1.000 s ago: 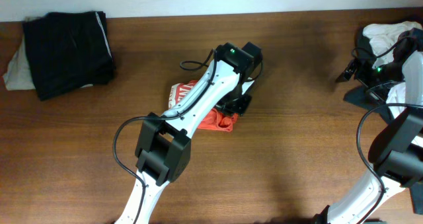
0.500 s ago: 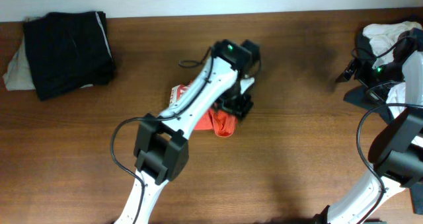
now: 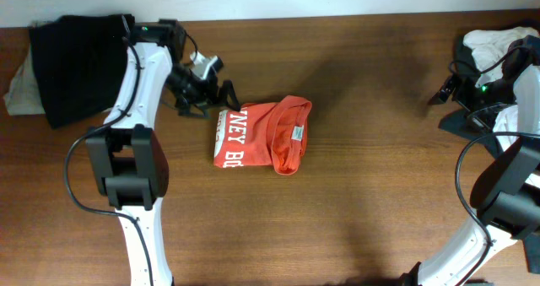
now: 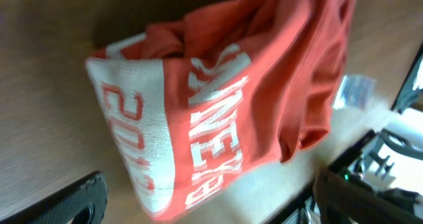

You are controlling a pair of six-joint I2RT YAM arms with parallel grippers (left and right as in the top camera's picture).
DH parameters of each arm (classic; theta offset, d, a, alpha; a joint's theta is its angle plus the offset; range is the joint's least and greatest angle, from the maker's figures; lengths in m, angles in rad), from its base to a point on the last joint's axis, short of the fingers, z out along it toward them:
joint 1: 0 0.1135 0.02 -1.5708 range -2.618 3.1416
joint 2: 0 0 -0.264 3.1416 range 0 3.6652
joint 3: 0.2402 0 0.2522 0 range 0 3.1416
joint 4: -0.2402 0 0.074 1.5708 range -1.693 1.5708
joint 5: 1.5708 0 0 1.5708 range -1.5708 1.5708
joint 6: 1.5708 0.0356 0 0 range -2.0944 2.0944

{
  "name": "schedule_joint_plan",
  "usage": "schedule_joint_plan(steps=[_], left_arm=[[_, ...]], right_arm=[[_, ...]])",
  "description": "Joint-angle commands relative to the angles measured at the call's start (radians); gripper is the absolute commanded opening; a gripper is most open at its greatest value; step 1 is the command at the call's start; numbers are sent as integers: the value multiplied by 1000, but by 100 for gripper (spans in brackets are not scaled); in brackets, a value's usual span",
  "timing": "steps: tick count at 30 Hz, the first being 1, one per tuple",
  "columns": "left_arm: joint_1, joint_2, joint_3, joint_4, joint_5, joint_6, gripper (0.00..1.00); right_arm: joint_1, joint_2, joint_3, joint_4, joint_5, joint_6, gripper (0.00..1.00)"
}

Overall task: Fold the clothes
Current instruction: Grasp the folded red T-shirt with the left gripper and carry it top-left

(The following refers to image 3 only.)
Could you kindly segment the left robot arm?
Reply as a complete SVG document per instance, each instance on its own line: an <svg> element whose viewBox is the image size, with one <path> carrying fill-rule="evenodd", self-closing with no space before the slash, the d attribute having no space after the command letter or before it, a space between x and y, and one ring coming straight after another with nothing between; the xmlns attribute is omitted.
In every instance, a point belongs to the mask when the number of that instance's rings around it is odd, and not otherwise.
<svg viewBox="0 0 540 286"><path fill-rule="evenodd" d="M127 67L116 102L103 126L80 139L98 192L110 205L103 215L121 224L132 285L174 283L161 223L170 169L154 131L163 90L174 95L179 116L206 118L214 107L240 109L231 81L218 80L219 57L194 51L182 62L190 39L173 19L128 29Z"/></svg>

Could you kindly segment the red t-shirt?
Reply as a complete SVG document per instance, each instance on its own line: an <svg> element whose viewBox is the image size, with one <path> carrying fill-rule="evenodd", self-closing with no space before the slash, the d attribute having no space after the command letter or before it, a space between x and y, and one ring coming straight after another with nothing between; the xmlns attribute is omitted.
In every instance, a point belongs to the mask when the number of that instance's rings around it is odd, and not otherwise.
<svg viewBox="0 0 540 286"><path fill-rule="evenodd" d="M280 175L300 167L312 103L288 95L279 102L223 110L216 127L213 164L219 168L272 166Z"/></svg>

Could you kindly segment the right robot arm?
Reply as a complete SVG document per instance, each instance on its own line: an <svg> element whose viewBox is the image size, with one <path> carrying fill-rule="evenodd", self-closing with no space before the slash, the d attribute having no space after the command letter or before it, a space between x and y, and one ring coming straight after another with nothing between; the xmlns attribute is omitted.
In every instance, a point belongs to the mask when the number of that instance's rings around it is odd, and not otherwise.
<svg viewBox="0 0 540 286"><path fill-rule="evenodd" d="M455 101L478 133L458 157L456 179L474 144L510 144L478 177L469 198L456 181L467 220L439 252L404 273L401 285L469 285L491 257L539 232L539 188L532 182L539 171L539 39L527 35L512 41L493 66L501 67L502 76L486 84L481 77L487 69L462 73L452 67L430 104Z"/></svg>

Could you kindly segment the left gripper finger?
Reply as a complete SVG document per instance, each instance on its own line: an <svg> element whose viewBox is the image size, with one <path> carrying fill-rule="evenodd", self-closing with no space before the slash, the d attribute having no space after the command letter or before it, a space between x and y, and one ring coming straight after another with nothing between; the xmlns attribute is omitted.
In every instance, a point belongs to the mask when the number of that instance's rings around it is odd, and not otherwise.
<svg viewBox="0 0 540 286"><path fill-rule="evenodd" d="M236 96L233 82L231 80L223 81L218 92L218 105L227 107L233 111L240 111L241 105Z"/></svg>
<svg viewBox="0 0 540 286"><path fill-rule="evenodd" d="M190 118L209 118L208 106L199 104L180 104L176 105L179 116Z"/></svg>

